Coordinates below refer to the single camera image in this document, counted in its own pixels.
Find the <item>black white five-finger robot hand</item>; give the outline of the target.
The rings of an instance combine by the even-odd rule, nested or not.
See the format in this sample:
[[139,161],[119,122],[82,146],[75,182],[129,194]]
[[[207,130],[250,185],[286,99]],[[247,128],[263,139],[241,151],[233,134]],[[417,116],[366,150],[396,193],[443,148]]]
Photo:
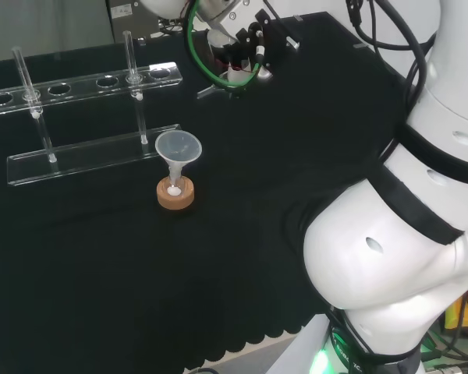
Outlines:
[[217,88],[240,94],[254,83],[266,83],[285,55],[300,48],[300,36],[280,17],[271,19],[261,10],[256,19],[240,31],[240,41],[219,30],[207,32],[210,57],[205,65],[217,76],[211,81]]

